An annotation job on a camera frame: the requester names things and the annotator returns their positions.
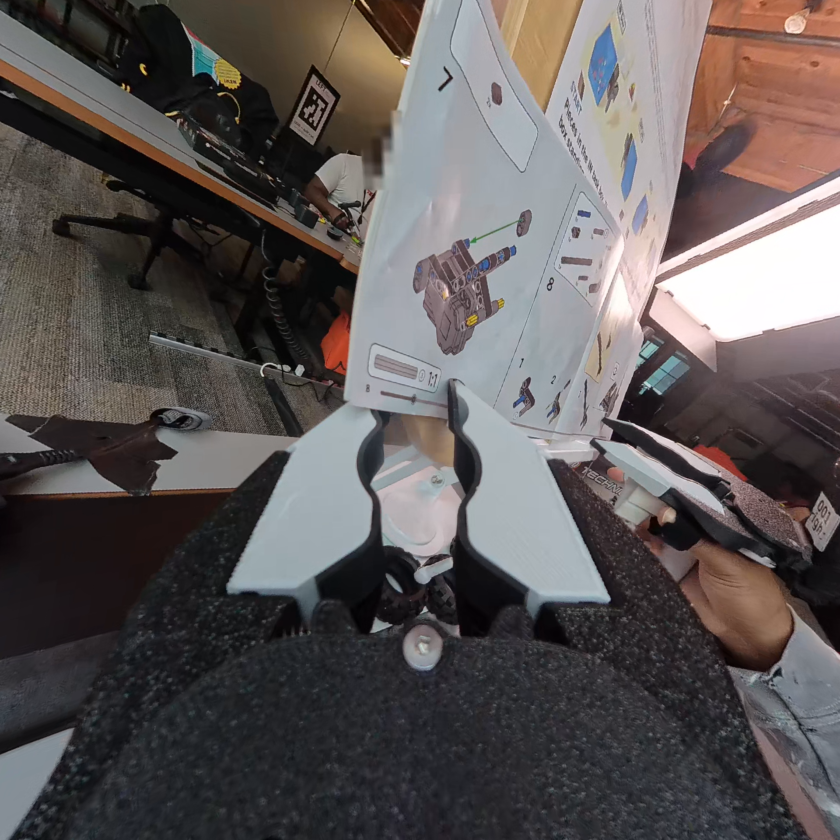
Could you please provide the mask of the person's right forearm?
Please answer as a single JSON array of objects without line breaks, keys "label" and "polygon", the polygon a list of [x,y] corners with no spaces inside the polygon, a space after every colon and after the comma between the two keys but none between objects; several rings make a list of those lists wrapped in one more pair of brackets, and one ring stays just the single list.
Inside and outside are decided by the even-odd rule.
[{"label": "person's right forearm", "polygon": [[791,635],[764,671],[730,667],[772,776],[811,838],[839,838],[839,658],[790,606]]}]

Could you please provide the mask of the printed task instruction sheet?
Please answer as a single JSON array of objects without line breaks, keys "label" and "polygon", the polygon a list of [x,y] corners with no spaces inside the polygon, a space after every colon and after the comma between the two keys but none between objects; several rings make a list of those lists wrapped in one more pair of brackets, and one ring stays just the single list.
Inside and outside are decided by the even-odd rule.
[{"label": "printed task instruction sheet", "polygon": [[710,12],[710,1],[583,1],[545,111],[617,223],[636,314],[665,247]]}]

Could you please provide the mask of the white book stand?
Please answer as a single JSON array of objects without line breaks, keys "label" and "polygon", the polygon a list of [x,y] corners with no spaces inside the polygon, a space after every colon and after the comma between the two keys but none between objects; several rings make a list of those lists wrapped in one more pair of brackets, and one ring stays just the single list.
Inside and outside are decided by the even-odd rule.
[{"label": "white book stand", "polygon": [[439,467],[425,458],[430,466],[420,468],[413,462],[415,472],[401,479],[397,479],[397,469],[388,470],[376,485],[385,536],[400,548],[429,557],[455,536],[458,508],[450,486],[454,466]]}]

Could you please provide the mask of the black garment yellow print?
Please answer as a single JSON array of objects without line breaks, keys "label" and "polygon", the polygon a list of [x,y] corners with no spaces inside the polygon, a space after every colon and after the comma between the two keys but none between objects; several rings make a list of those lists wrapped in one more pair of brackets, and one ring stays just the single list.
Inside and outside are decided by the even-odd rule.
[{"label": "black garment yellow print", "polygon": [[268,90],[206,45],[165,5],[151,3],[135,12],[118,74],[124,88],[169,117],[191,106],[217,106],[246,153],[261,149],[279,125]]}]

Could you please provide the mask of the black office chair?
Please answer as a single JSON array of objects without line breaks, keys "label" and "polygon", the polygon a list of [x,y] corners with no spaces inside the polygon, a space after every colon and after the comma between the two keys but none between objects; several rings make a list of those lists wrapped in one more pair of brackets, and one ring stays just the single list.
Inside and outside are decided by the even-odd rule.
[{"label": "black office chair", "polygon": [[196,236],[212,233],[219,229],[227,236],[239,236],[251,244],[257,244],[262,232],[261,220],[236,205],[223,207],[224,201],[213,200],[205,203],[188,199],[186,204],[170,200],[167,196],[158,197],[110,175],[104,175],[104,185],[112,193],[127,193],[154,207],[153,218],[138,217],[127,213],[117,213],[114,217],[92,217],[85,215],[63,214],[52,221],[54,235],[71,238],[71,226],[83,226],[108,230],[121,235],[146,238],[149,247],[146,251],[142,268],[129,275],[128,284],[138,291],[150,291],[149,273],[154,262],[166,249],[170,249],[183,259],[202,265],[209,252],[219,245],[205,239],[202,245],[193,245],[175,230],[176,222],[186,224]]}]

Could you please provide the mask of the background office desk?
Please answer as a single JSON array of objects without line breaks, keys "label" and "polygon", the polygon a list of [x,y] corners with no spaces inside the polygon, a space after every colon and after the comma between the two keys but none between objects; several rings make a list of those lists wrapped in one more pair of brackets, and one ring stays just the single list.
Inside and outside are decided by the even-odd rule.
[{"label": "background office desk", "polygon": [[2,120],[87,165],[144,190],[153,199],[200,217],[256,245],[293,238],[358,275],[361,253],[327,225],[309,228],[293,206],[258,201],[196,153],[177,124],[5,13],[1,14],[2,79],[59,112],[2,97]]}]

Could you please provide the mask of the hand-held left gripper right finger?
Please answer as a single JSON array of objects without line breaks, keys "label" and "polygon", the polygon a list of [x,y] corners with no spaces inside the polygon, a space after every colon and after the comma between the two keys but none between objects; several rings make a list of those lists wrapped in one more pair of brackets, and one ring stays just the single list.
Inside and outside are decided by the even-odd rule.
[{"label": "hand-held left gripper right finger", "polygon": [[556,605],[609,606],[611,596],[557,473],[529,438],[462,381],[448,381],[454,470],[464,491],[453,548],[458,629],[487,635],[520,607],[535,622]]}]

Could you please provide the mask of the toy instruction booklet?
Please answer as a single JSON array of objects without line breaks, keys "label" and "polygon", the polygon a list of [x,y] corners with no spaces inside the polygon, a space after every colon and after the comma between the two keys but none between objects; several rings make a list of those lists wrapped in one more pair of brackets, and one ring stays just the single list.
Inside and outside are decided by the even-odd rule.
[{"label": "toy instruction booklet", "polygon": [[442,417],[458,379],[533,438],[611,438],[641,339],[623,249],[490,3],[426,2],[363,247],[346,402]]}]

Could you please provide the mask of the black white marker sign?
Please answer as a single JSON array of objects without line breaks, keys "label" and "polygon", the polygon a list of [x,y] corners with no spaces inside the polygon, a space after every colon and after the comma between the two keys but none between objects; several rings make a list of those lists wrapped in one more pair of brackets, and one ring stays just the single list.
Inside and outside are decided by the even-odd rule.
[{"label": "black white marker sign", "polygon": [[341,95],[314,65],[290,111],[286,127],[300,140],[316,146],[340,103]]}]

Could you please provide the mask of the tape roll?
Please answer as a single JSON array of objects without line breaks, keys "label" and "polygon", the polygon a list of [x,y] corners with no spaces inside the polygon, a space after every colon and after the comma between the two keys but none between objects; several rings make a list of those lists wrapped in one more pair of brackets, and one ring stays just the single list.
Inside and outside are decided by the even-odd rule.
[{"label": "tape roll", "polygon": [[150,415],[150,420],[158,427],[178,432],[202,431],[210,428],[214,422],[203,412],[179,406],[157,409]]}]

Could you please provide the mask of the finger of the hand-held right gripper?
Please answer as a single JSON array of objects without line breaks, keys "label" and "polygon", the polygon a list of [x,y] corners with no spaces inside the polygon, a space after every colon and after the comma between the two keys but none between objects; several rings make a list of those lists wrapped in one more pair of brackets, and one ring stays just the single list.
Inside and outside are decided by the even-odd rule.
[{"label": "finger of the hand-held right gripper", "polygon": [[683,478],[693,480],[703,487],[721,487],[730,482],[727,471],[669,438],[619,419],[606,418],[605,425],[622,441],[656,459]]},{"label": "finger of the hand-held right gripper", "polygon": [[699,522],[730,522],[730,510],[723,502],[729,485],[703,487],[629,444],[598,438],[591,442],[623,474],[625,491],[614,512],[625,522],[642,523],[655,518],[660,523],[676,523],[678,518],[689,515]]}]

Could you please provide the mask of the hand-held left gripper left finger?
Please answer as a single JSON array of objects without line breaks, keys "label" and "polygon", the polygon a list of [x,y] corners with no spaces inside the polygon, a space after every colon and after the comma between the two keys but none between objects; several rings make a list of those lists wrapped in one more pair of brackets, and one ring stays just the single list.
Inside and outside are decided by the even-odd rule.
[{"label": "hand-held left gripper left finger", "polygon": [[376,411],[341,408],[290,446],[228,579],[229,595],[289,597],[307,624],[320,602],[340,601],[370,632],[387,567],[372,488],[384,427]]}]

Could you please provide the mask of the white light panel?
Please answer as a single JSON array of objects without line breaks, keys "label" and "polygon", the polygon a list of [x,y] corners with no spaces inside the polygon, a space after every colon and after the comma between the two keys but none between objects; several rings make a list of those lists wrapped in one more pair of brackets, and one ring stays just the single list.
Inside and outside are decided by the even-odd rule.
[{"label": "white light panel", "polygon": [[719,342],[839,315],[839,175],[664,262],[657,291]]}]

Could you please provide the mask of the person's right hand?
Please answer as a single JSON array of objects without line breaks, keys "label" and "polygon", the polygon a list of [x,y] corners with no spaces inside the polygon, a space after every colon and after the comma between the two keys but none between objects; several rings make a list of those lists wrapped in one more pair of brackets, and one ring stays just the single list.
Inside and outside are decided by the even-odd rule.
[{"label": "person's right hand", "polygon": [[766,672],[782,658],[795,630],[774,573],[740,553],[700,540],[680,588],[730,665]]}]

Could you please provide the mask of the silver power strip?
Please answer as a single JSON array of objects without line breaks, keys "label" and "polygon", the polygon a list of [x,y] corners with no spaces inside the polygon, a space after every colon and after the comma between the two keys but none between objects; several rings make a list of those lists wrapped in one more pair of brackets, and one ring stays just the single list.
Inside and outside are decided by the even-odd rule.
[{"label": "silver power strip", "polygon": [[164,333],[150,332],[149,342],[150,344],[158,347],[178,351],[184,354],[190,354],[198,358],[204,358],[216,362],[225,362],[244,370],[255,372],[262,378],[277,379],[282,382],[291,382],[295,384],[311,382],[309,378],[302,375],[302,368],[297,370],[288,365],[277,362],[259,363],[246,359],[236,353],[216,350],[200,343],[177,339]]}]

